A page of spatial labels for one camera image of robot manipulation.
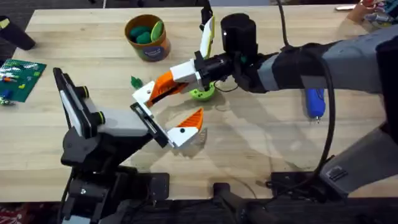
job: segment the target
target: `orange gripper part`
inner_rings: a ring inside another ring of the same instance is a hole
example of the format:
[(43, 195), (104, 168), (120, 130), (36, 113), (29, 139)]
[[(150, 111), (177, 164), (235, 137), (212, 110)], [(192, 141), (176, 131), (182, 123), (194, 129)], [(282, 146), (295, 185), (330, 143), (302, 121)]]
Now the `orange gripper part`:
[(187, 127), (196, 127), (199, 131), (203, 124), (203, 108), (200, 108), (189, 118), (182, 121), (177, 127), (178, 128), (187, 128)]
[(152, 90), (152, 93), (150, 94), (149, 101), (146, 103), (148, 107), (151, 107), (155, 102), (153, 100), (166, 93), (167, 91), (171, 90), (174, 88), (174, 90), (170, 91), (167, 93), (167, 95), (173, 95), (176, 93), (180, 93), (182, 89), (184, 89), (188, 83), (176, 83), (173, 80), (173, 74), (171, 71), (166, 72), (162, 76), (160, 76), (158, 79), (156, 79), (154, 89)]

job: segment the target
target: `wooden table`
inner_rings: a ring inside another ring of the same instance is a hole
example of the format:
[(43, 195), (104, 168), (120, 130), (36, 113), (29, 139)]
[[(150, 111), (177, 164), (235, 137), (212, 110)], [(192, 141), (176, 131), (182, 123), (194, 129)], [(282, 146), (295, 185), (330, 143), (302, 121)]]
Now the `wooden table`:
[[(341, 29), (346, 13), (334, 12), (334, 7), (285, 7), (290, 43), (327, 43), (364, 33), (352, 27)], [(213, 10), (217, 18), (213, 54), (222, 52), (220, 20), (234, 12), (245, 12), (255, 20), (260, 52), (275, 52), (282, 47), (277, 7)], [(145, 13), (164, 20), (172, 43), (170, 55), (161, 62), (143, 62), (123, 35), (126, 22)], [(27, 52), (17, 49), (14, 58), (46, 63), (48, 67), (26, 103), (0, 107), (0, 202), (61, 198), (70, 169), (60, 163), (67, 124), (53, 67), (62, 68), (77, 85), (88, 86), (98, 105), (129, 110), (134, 92), (130, 76), (145, 82), (154, 80), (172, 65), (192, 58), (200, 43), (199, 22), (199, 7), (35, 11), (27, 33), (37, 46)], [(234, 85), (229, 79), (220, 88)], [(171, 127), (201, 106), (205, 109), (205, 132), (190, 147), (181, 151), (161, 149), (152, 141), (124, 162), (143, 172), (168, 172), (172, 199), (211, 197), (213, 182), (229, 182), (232, 191), (243, 197), (271, 197), (259, 183), (272, 171), (311, 170), (320, 158), (328, 114), (320, 124), (310, 123), (299, 90), (265, 95), (236, 90), (217, 93), (207, 103), (191, 100), (187, 94), (175, 95), (156, 104), (154, 111), (161, 125)], [(336, 107), (334, 154), (384, 120), (376, 95), (337, 91)], [(397, 179), (390, 178), (363, 187), (353, 196), (396, 196), (397, 186)]]

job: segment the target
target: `yellow object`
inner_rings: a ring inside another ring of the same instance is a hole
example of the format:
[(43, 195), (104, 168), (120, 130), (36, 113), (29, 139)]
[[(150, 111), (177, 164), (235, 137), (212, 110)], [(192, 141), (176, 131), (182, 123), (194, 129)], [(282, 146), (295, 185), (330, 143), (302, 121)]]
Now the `yellow object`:
[(0, 29), (6, 28), (6, 26), (8, 26), (9, 23), (10, 23), (9, 19), (5, 19), (3, 21), (0, 21)]

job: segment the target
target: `cable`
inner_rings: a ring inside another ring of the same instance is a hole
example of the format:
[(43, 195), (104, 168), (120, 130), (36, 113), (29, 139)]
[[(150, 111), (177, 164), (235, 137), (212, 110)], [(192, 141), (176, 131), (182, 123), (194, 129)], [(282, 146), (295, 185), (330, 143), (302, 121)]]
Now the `cable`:
[(215, 87), (218, 91), (222, 91), (223, 93), (229, 93), (229, 92), (231, 92), (231, 91), (236, 90), (236, 89), (239, 87), (239, 86), (236, 85), (235, 88), (232, 88), (232, 89), (230, 89), (230, 90), (222, 90), (222, 89), (220, 89), (220, 88), (218, 88), (218, 87), (216, 86), (216, 84), (217, 84), (218, 81), (219, 81), (219, 80), (217, 80), (217, 81), (214, 82), (214, 87)]
[(72, 182), (73, 176), (75, 175), (75, 172), (73, 170), (73, 168), (70, 171), (70, 175), (67, 181), (67, 184), (65, 186), (65, 189), (63, 190), (63, 194), (62, 194), (62, 198), (61, 198), (61, 202), (60, 202), (60, 208), (58, 209), (58, 213), (57, 213), (57, 223), (61, 224), (62, 223), (62, 210), (63, 210), (63, 206), (65, 204), (65, 200), (67, 199), (67, 193), (69, 190), (69, 186), (70, 183)]
[[(282, 3), (280, 2), (280, 0), (277, 0), (277, 2), (278, 2), (279, 12), (280, 12), (280, 19), (282, 22), (282, 36), (283, 36), (284, 44), (286, 47), (290, 47), (291, 45), (289, 44), (289, 42), (287, 40), (285, 15), (284, 15)], [(329, 67), (326, 64), (325, 59), (315, 55), (311, 51), (306, 50), (306, 51), (304, 51), (304, 53), (307, 54), (312, 59), (320, 62), (322, 65), (322, 68), (323, 68), (323, 72), (325, 73), (324, 75), (325, 75), (325, 80), (326, 80), (326, 85), (327, 85), (327, 90), (328, 90), (328, 96), (329, 96), (329, 126), (328, 126), (328, 133), (326, 135), (325, 146), (323, 148), (323, 152), (322, 152), (321, 158), (319, 160), (319, 163), (317, 165), (317, 168), (315, 168), (315, 170), (312, 172), (312, 175), (307, 180), (304, 180), (303, 182), (301, 182), (297, 185), (287, 187), (285, 190), (283, 190), (283, 191), (279, 192), (277, 195), (273, 196), (268, 202), (266, 202), (264, 204), (264, 206), (270, 204), (271, 202), (276, 200), (281, 195), (291, 192), (294, 189), (300, 188), (300, 187), (306, 185), (307, 183), (311, 182), (314, 178), (318, 177), (323, 165), (326, 163), (326, 161), (328, 159), (331, 142), (333, 140), (333, 135), (335, 132), (335, 124), (336, 124), (336, 103), (335, 103), (335, 89), (333, 86), (333, 81), (331, 79)]]
[(282, 37), (284, 39), (284, 44), (286, 47), (290, 46), (289, 41), (287, 41), (287, 34), (286, 34), (286, 22), (285, 22), (285, 13), (284, 8), (282, 7), (282, 3), (280, 0), (276, 0), (278, 3), (279, 14), (280, 14), (280, 21), (282, 23)]

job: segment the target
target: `black clamp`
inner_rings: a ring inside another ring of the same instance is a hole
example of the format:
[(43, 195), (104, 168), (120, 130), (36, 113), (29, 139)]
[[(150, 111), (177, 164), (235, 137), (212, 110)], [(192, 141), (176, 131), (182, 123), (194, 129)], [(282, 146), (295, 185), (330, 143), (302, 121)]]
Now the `black clamp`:
[(201, 82), (203, 85), (203, 88), (205, 91), (208, 91), (210, 89), (210, 80), (208, 78), (209, 71), (207, 69), (207, 66), (205, 64), (205, 59), (202, 57), (200, 51), (195, 52), (195, 57), (196, 59), (193, 61), (195, 64), (195, 70), (199, 72)]
[(201, 24), (199, 25), (199, 29), (203, 31), (205, 28), (205, 24), (213, 16), (213, 10), (211, 10), (210, 2), (208, 0), (205, 1), (205, 5), (203, 6), (203, 9), (201, 9), (200, 13)]

